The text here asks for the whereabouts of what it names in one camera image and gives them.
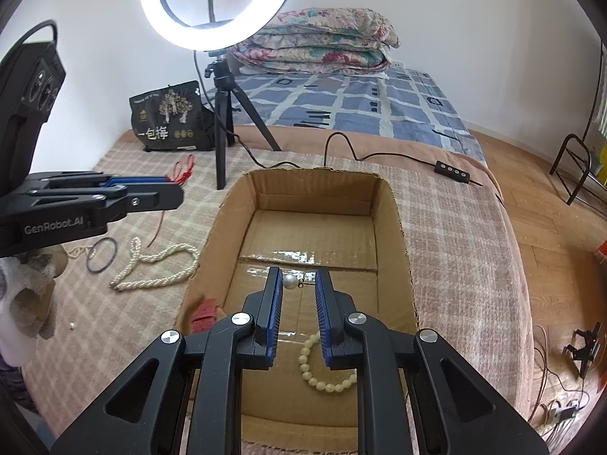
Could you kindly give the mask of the white gloved left hand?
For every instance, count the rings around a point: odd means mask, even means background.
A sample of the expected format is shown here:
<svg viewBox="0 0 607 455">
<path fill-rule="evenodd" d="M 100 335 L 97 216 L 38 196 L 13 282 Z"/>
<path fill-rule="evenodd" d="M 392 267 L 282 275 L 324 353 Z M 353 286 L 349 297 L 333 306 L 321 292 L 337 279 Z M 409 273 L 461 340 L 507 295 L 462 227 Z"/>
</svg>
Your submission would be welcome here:
<svg viewBox="0 0 607 455">
<path fill-rule="evenodd" d="M 37 340 L 55 335 L 53 291 L 67 264 L 62 245 L 1 259 L 1 356 L 7 365 L 26 365 Z"/>
</svg>

